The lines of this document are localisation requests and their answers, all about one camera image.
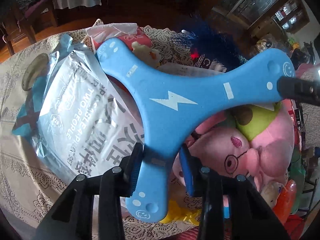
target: white lightning bolt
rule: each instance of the white lightning bolt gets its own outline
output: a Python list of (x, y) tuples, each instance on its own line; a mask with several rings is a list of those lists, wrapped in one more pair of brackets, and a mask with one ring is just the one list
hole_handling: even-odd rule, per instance
[(168, 99), (154, 99), (154, 98), (150, 98), (150, 99), (161, 105), (170, 107), (176, 111), (178, 111), (178, 103), (197, 105), (196, 102), (191, 101), (182, 96), (179, 96), (171, 91), (168, 91)]

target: green object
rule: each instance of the green object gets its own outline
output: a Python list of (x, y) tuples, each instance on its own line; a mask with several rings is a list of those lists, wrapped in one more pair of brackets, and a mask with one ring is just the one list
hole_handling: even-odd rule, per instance
[(245, 105), (234, 108), (236, 128), (250, 142), (262, 133), (278, 115), (281, 102), (273, 104), (274, 111), (260, 106)]
[(294, 201), (294, 205), (291, 209), (291, 213), (295, 214), (298, 211), (298, 207), (300, 204), (304, 181), (306, 178), (306, 170), (301, 164), (301, 153), (298, 147), (294, 147), (292, 158), (291, 158), (291, 166), (289, 171), (289, 179), (293, 179), (297, 185), (297, 194), (296, 199)]

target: pink cushion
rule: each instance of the pink cushion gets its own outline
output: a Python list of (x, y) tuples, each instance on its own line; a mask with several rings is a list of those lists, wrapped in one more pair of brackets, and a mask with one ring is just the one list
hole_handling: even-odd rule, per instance
[(40, 0), (39, 2), (28, 8), (28, 10), (26, 10), (26, 12), (24, 13), (24, 17), (28, 19), (28, 17), (30, 17), (30, 15), (40, 6), (40, 4), (42, 4), (45, 1), (46, 0)]

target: smiley face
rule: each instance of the smiley face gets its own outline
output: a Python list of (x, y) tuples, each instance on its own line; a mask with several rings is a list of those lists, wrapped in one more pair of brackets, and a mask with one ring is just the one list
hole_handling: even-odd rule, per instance
[(149, 219), (150, 218), (150, 214), (145, 210), (138, 210), (136, 212), (136, 216), (137, 216), (137, 218), (140, 218), (140, 219)]
[(99, 54), (102, 54), (103, 52), (105, 52), (105, 50), (108, 48), (108, 45), (107, 44), (103, 44), (99, 47), (98, 49), (98, 53)]
[(290, 64), (289, 62), (285, 62), (283, 64), (283, 73), (287, 77), (294, 77), (295, 72), (294, 72), (294, 67), (292, 66), (292, 64)]

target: red cloth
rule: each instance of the red cloth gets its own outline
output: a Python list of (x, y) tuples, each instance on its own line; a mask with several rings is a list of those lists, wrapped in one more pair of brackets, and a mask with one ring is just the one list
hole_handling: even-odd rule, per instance
[(198, 231), (198, 227), (189, 229), (188, 231), (184, 231), (178, 234), (175, 240), (196, 240), (198, 236)]
[(309, 71), (310, 69), (313, 69), (315, 71), (317, 71), (317, 69), (320, 67), (320, 64), (318, 65), (312, 65), (312, 64), (306, 64), (306, 63), (302, 63), (298, 69), (296, 70), (296, 78), (301, 78), (302, 75)]
[(299, 240), (303, 228), (304, 228), (305, 221), (298, 217), (297, 215), (290, 215), (288, 217), (287, 222), (284, 224), (285, 230), (287, 230), (289, 236), (291, 237), (291, 240)]

